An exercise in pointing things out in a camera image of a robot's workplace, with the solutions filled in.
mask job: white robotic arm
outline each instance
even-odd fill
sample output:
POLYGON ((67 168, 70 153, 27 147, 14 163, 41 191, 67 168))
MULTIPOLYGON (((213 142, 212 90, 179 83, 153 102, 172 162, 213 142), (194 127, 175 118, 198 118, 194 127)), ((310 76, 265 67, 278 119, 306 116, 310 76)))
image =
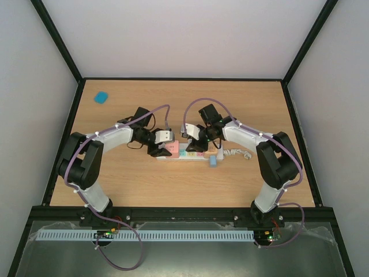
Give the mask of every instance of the white robotic arm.
POLYGON ((276 206, 282 191, 299 172, 290 155, 302 166, 287 134, 263 133, 244 126, 231 117, 222 118, 212 104, 202 108, 199 113, 206 127, 186 123, 186 128, 181 129, 183 137, 192 139, 186 151, 205 152, 209 141, 220 139, 235 142, 257 154, 263 184, 251 207, 256 206, 259 214, 270 212, 276 206), (288 153, 272 141, 277 142, 288 153))
MULTIPOLYGON (((92 141, 99 141, 104 144, 103 154, 105 154, 106 152, 117 146, 127 144, 131 141, 133 136, 133 129, 131 129, 129 126, 119 128, 119 125, 123 124, 118 123, 116 124, 115 130, 112 130, 102 135, 97 135, 97 137, 92 139, 92 141)), ((109 198, 103 192, 98 180, 96 180, 95 183, 89 188, 86 189, 80 188, 80 192, 85 197, 87 202, 98 212, 103 212, 107 207, 107 205, 109 204, 109 198)))
MULTIPOLYGON (((149 111, 139 108, 135 116, 131 119, 139 118, 142 114, 147 114, 149 111)), ((171 130, 155 129, 150 131, 145 129, 150 118, 136 121, 135 124, 125 126, 129 121, 123 119, 114 127, 111 127, 102 132, 94 134, 73 133, 62 152, 61 158, 57 163, 58 174, 65 177, 67 167, 76 153, 77 148, 84 141, 88 143, 83 148, 82 153, 85 154, 83 159, 76 158, 68 172, 69 186, 75 188, 74 192, 79 193, 89 205, 97 212, 103 212, 109 205, 110 199, 103 192, 99 181, 97 180, 100 171, 101 157, 109 150, 132 141, 137 141, 142 145, 148 146, 148 154, 151 156, 170 156, 162 143, 174 141, 174 135, 171 130)))
MULTIPOLYGON (((271 133, 264 133, 270 137, 273 136, 271 133)), ((257 146, 261 142, 266 142, 268 139, 257 136, 254 133, 248 132, 247 130, 241 129, 239 125, 235 124, 233 121, 227 123, 223 127, 223 135, 225 140, 237 143, 243 147, 246 147, 250 151, 257 154, 257 146)), ((275 202, 284 189, 284 186, 289 184, 291 180, 288 180, 286 183, 282 185, 280 189, 273 188, 269 186, 265 181, 263 182, 261 191, 259 195, 255 199, 255 205, 259 208, 263 213, 269 212, 276 205, 275 202)))

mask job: white enclosure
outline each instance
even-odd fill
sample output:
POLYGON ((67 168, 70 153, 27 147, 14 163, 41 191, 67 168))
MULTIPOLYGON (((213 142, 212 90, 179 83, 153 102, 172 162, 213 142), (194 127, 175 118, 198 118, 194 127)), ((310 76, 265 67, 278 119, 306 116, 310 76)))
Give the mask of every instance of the white enclosure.
POLYGON ((324 205, 334 208, 356 276, 369 271, 368 10, 365 0, 339 1, 289 85, 324 205))
POLYGON ((324 0, 44 0, 83 77, 283 78, 324 0))
MULTIPOLYGON (((83 77, 280 78, 325 0, 44 0, 83 77)), ((369 2, 341 0, 288 88, 324 205, 369 272, 369 2)), ((41 204, 77 83, 29 0, 0 2, 0 276, 41 204)))
POLYGON ((0 2, 0 276, 40 205, 77 83, 30 1, 0 2))

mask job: white power strip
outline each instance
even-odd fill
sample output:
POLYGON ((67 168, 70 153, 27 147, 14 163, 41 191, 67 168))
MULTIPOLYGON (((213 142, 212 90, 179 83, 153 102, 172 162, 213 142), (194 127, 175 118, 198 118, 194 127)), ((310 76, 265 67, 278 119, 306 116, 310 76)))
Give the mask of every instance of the white power strip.
MULTIPOLYGON (((167 158, 167 157, 156 157, 157 160, 186 160, 186 161, 206 161, 209 160, 204 158, 204 153, 198 152, 186 152, 186 148, 189 146, 188 143, 179 144, 179 158, 167 158)), ((220 147, 217 154, 217 160, 223 160, 223 146, 220 147)))

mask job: wooden tabletop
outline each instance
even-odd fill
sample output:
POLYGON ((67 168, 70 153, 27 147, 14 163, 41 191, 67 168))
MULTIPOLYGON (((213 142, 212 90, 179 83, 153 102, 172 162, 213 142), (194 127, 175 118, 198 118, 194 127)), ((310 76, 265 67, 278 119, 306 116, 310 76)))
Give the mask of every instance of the wooden tabletop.
MULTIPOLYGON (((270 133, 286 132, 298 149, 281 84, 267 81, 88 80, 72 132, 93 133, 133 115, 139 106, 153 110, 170 104, 168 123, 176 139, 186 142, 179 135, 183 113, 193 100, 203 97, 221 101, 248 126, 270 133), (108 93, 104 104, 93 100, 99 91, 108 93)), ((187 122, 203 124, 198 110, 208 104, 196 103, 187 122)), ((227 116, 214 105, 222 116, 227 116)), ((164 128, 165 112, 155 113, 157 127, 164 128)), ((229 142, 223 146, 241 148, 229 142)), ((158 161, 146 152, 147 147, 129 149, 121 145, 103 156, 99 182, 114 206, 249 207, 263 182, 255 154, 250 160, 243 155, 227 156, 216 168, 210 168, 208 162, 158 161)), ((314 207, 306 176, 281 199, 282 203, 290 201, 314 207)), ((51 205, 78 206, 83 202, 58 177, 51 205)))

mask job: blue sponge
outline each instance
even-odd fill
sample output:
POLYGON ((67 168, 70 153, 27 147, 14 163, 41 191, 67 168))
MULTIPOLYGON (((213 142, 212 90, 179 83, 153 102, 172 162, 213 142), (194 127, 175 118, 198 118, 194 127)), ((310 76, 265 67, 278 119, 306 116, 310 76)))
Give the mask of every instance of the blue sponge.
POLYGON ((210 161, 210 167, 217 167, 217 157, 212 155, 209 158, 210 161))
POLYGON ((106 92, 100 91, 98 94, 96 94, 94 100, 98 104, 103 104, 106 99, 108 99, 108 94, 106 92))

